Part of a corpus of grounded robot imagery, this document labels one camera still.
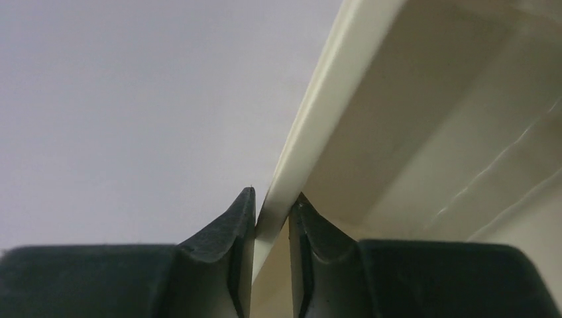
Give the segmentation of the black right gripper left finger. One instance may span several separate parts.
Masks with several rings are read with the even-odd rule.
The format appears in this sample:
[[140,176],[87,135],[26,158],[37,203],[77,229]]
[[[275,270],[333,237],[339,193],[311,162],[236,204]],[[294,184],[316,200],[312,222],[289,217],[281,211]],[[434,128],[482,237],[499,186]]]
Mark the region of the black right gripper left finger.
[[2,317],[248,317],[255,191],[180,244],[22,246],[1,257]]

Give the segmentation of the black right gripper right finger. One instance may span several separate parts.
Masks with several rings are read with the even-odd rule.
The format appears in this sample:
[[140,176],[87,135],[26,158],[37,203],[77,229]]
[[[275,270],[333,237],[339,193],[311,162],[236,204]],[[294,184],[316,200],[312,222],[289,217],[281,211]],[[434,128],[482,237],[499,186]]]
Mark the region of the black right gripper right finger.
[[499,244],[354,240],[300,195],[288,217],[295,317],[558,317],[535,266]]

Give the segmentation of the beige plastic tub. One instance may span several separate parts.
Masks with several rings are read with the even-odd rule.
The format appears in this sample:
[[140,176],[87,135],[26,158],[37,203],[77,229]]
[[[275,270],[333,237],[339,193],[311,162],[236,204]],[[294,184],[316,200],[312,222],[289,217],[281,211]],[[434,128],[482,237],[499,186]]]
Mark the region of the beige plastic tub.
[[300,195],[354,240],[512,246],[561,315],[561,2],[342,3],[258,218],[252,317],[295,317]]

